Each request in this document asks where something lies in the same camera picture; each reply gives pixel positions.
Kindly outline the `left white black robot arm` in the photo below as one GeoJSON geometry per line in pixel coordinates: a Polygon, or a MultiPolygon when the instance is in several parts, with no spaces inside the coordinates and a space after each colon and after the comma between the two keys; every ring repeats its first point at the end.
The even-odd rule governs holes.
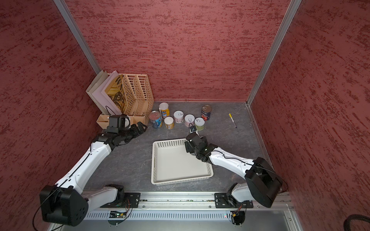
{"type": "Polygon", "coordinates": [[[46,185],[40,192],[38,210],[43,221],[77,226],[89,212],[107,204],[130,209],[132,204],[125,195],[123,186],[108,184],[89,193],[85,193],[84,188],[115,147],[128,144],[146,130],[147,126],[141,122],[131,125],[127,121],[117,121],[108,126],[106,132],[95,137],[76,165],[55,185],[46,185]]]}

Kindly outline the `dark red labelled can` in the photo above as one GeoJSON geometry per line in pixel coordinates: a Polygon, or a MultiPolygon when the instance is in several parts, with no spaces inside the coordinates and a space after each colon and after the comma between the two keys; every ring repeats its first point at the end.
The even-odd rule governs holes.
{"type": "Polygon", "coordinates": [[[204,121],[210,120],[212,107],[210,105],[204,105],[201,109],[201,117],[204,121]]]}

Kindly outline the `white perforated plastic basket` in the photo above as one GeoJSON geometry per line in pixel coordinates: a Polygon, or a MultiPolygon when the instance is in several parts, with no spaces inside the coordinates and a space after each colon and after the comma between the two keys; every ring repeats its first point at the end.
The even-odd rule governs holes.
{"type": "Polygon", "coordinates": [[[209,163],[186,151],[186,139],[155,141],[152,144],[151,183],[157,186],[207,180],[214,175],[209,163]]]}

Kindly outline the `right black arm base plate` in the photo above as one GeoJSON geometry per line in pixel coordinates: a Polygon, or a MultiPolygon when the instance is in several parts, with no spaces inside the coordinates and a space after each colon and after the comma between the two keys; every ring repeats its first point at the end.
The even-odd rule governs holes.
{"type": "Polygon", "coordinates": [[[214,201],[216,208],[235,208],[235,209],[250,209],[253,208],[253,203],[250,200],[238,202],[229,193],[215,193],[214,201]]]}

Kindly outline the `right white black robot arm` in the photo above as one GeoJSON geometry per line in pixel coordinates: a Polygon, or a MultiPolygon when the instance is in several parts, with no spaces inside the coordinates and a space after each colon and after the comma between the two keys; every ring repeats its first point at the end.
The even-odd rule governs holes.
{"type": "Polygon", "coordinates": [[[185,146],[198,160],[223,167],[245,179],[245,183],[235,183],[229,188],[225,196],[228,206],[238,208],[246,201],[255,200],[265,208],[272,207],[284,180],[265,159],[236,156],[208,143],[205,136],[200,137],[196,132],[187,135],[185,146]]]}

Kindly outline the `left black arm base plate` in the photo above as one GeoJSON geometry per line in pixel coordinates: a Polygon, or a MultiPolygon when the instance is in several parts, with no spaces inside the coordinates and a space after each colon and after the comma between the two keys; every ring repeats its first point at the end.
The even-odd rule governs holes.
{"type": "Polygon", "coordinates": [[[111,203],[107,203],[101,208],[119,209],[119,208],[138,208],[140,202],[141,193],[125,193],[123,199],[116,199],[111,203]]]}

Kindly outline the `yellow labelled tall can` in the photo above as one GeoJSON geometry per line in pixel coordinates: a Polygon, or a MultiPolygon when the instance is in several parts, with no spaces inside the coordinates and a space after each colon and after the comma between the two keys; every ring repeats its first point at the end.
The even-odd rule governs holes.
{"type": "Polygon", "coordinates": [[[161,103],[159,105],[159,109],[160,109],[160,113],[161,113],[161,117],[162,118],[166,118],[168,116],[170,116],[170,111],[169,111],[169,104],[168,103],[161,103]]]}

